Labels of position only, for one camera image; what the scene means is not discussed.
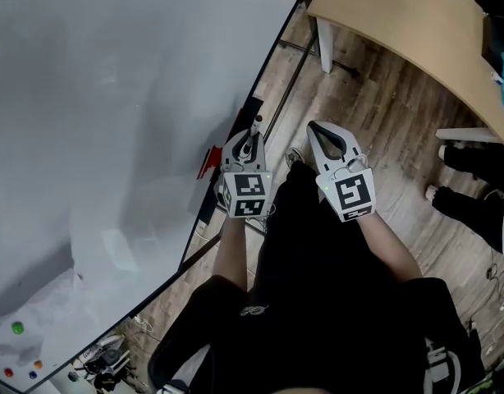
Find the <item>white sneaker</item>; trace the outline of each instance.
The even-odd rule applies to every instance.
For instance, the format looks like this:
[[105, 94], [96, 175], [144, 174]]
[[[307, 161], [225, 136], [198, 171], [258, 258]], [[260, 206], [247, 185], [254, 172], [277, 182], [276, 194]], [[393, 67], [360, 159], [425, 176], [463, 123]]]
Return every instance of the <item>white sneaker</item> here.
[[442, 146], [440, 146], [440, 149], [438, 149], [438, 157], [441, 160], [444, 160], [444, 157], [446, 155], [446, 147], [446, 145], [442, 144]]
[[436, 187], [436, 186], [427, 187], [427, 190], [425, 191], [425, 198], [432, 203], [437, 191], [438, 191], [438, 187]]
[[285, 152], [285, 162], [288, 165], [289, 169], [292, 169], [292, 163], [294, 163], [295, 161], [301, 161], [302, 163], [305, 163], [305, 158], [298, 149], [288, 148]]

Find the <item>floor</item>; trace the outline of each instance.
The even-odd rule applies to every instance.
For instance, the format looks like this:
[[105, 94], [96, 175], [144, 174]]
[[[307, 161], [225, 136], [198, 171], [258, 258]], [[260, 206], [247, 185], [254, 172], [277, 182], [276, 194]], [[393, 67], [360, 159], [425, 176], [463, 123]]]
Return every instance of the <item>floor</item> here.
[[[309, 27], [303, 7], [298, 8], [282, 38], [306, 45]], [[255, 90], [255, 96], [264, 101], [261, 114], [265, 126], [301, 55], [298, 49], [277, 46]], [[446, 281], [465, 323], [494, 290], [494, 284], [485, 277], [492, 253], [472, 231], [435, 211], [424, 198], [424, 191], [428, 184], [447, 185], [467, 195], [482, 190], [483, 182], [442, 164], [437, 156], [441, 142], [434, 136], [437, 128], [482, 123], [420, 69], [347, 30], [337, 30], [334, 59], [356, 67], [360, 77], [352, 79], [337, 66], [326, 75], [319, 60], [309, 56], [267, 142], [267, 164], [274, 171], [275, 182], [281, 184], [288, 171], [283, 157], [287, 147], [298, 147], [312, 158], [305, 131], [308, 121], [330, 121], [352, 131], [373, 168], [378, 211], [417, 258], [424, 275]], [[211, 223], [198, 225], [190, 254], [219, 231], [223, 219], [216, 211]], [[261, 235], [247, 229], [250, 284], [262, 240]], [[140, 314], [151, 324], [152, 332], [143, 331], [133, 320], [124, 324], [122, 331], [130, 339], [136, 374], [142, 382], [146, 382], [146, 363], [158, 340], [190, 293], [210, 276], [216, 250], [212, 249]], [[499, 272], [504, 270], [504, 257], [493, 257]], [[499, 307], [494, 296], [474, 317], [486, 367], [504, 356], [504, 312]]]

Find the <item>person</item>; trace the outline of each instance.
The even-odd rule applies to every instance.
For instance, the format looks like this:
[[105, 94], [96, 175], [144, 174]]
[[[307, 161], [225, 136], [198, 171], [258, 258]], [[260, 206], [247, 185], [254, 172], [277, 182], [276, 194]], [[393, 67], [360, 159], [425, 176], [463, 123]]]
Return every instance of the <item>person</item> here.
[[490, 194], [475, 199], [453, 191], [449, 187], [429, 186], [425, 196], [440, 213], [464, 223], [480, 235], [491, 248], [504, 254], [502, 228], [504, 225], [504, 148], [494, 144], [486, 149], [443, 145], [438, 157], [450, 168], [470, 172], [486, 181], [503, 197]]
[[480, 380], [445, 282], [422, 278], [377, 213], [341, 222], [299, 151], [286, 160], [254, 286], [247, 292], [245, 220], [227, 218], [213, 275], [149, 361], [152, 384], [209, 345], [192, 393], [423, 392], [426, 337], [460, 358], [460, 388]]

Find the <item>forearm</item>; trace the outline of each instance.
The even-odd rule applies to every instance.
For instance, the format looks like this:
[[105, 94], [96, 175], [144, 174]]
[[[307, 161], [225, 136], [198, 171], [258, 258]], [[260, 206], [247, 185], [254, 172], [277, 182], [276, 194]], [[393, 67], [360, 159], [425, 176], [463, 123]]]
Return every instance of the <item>forearm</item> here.
[[213, 274], [225, 277], [246, 291], [245, 219], [225, 220]]
[[389, 268], [399, 282], [422, 277], [418, 263], [378, 213], [358, 219], [370, 250]]

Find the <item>green magnet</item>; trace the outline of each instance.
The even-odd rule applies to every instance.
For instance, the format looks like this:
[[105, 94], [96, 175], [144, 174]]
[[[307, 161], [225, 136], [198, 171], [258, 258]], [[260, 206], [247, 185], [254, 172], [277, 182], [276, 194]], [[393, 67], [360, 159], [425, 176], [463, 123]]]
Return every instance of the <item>green magnet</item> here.
[[24, 325], [21, 322], [16, 322], [11, 325], [11, 329], [15, 334], [22, 334], [24, 332]]

